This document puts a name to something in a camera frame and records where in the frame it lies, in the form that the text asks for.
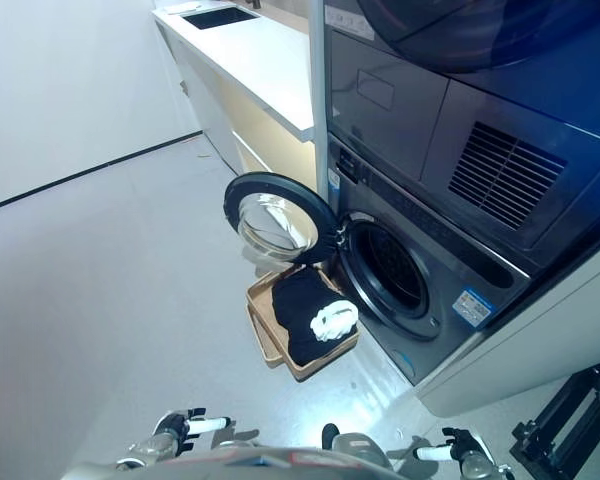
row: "black baseboard strip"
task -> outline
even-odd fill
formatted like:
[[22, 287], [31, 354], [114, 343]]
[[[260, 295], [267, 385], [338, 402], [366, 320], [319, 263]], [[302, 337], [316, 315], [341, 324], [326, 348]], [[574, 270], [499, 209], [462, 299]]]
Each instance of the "black baseboard strip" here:
[[95, 167], [88, 168], [86, 170], [83, 170], [82, 172], [74, 173], [73, 175], [61, 178], [60, 180], [56, 180], [55, 182], [47, 183], [46, 185], [42, 185], [41, 187], [34, 188], [33, 190], [29, 190], [28, 192], [21, 193], [20, 195], [8, 198], [7, 200], [3, 200], [2, 202], [0, 202], [0, 207], [4, 207], [5, 205], [9, 205], [10, 203], [17, 202], [18, 200], [22, 200], [23, 198], [29, 197], [38, 192], [42, 192], [43, 190], [47, 190], [49, 188], [55, 187], [56, 185], [68, 182], [69, 180], [73, 180], [74, 178], [82, 177], [84, 175], [87, 175], [88, 173], [97, 172], [98, 170], [110, 167], [111, 165], [115, 165], [126, 160], [131, 160], [132, 158], [139, 157], [140, 155], [144, 155], [145, 153], [153, 152], [155, 150], [158, 150], [159, 148], [168, 147], [169, 145], [173, 145], [174, 143], [179, 143], [183, 140], [188, 140], [190, 138], [197, 137], [198, 135], [202, 135], [202, 130], [189, 133], [182, 137], [174, 138], [173, 140], [169, 140], [168, 142], [164, 142], [159, 145], [154, 145], [153, 147], [145, 148], [144, 150], [140, 150], [139, 152], [130, 153], [129, 155], [125, 155], [124, 157], [116, 158], [115, 160], [111, 160], [109, 162], [103, 163], [102, 165], [97, 165]]

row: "dryer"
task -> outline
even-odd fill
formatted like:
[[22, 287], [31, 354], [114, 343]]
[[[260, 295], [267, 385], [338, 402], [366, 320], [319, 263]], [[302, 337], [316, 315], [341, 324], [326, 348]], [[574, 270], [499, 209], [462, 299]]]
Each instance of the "dryer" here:
[[600, 0], [325, 0], [328, 130], [537, 277], [600, 223]]
[[328, 262], [398, 368], [420, 382], [525, 288], [528, 276], [330, 137], [328, 203], [273, 173], [226, 189], [248, 257]]

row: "white countertop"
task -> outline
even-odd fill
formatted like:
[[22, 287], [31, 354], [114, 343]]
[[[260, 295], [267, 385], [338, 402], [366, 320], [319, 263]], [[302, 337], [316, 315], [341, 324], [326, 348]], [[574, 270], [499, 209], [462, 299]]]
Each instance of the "white countertop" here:
[[[192, 3], [199, 5], [195, 13], [234, 6], [215, 0]], [[206, 30], [199, 30], [179, 14], [167, 11], [159, 8], [153, 14], [214, 71], [241, 87], [298, 140], [313, 139], [308, 35], [252, 10], [248, 11], [258, 18]]]

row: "gray floor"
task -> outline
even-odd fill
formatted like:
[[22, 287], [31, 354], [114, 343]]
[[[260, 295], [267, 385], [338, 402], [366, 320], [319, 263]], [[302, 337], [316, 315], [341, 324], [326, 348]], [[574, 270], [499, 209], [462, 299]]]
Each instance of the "gray floor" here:
[[222, 214], [232, 177], [198, 137], [0, 209], [0, 479], [114, 460], [195, 406], [270, 445], [318, 446], [333, 421], [400, 451], [473, 425], [512, 462], [509, 432], [559, 382], [441, 420], [364, 331], [301, 384], [264, 364], [244, 310], [254, 268]]

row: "white towel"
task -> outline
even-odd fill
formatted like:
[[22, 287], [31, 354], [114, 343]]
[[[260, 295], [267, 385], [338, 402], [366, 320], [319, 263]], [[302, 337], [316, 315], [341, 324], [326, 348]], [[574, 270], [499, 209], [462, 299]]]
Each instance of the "white towel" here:
[[321, 342], [337, 340], [349, 333], [357, 321], [358, 308], [349, 300], [337, 300], [311, 320], [311, 330]]

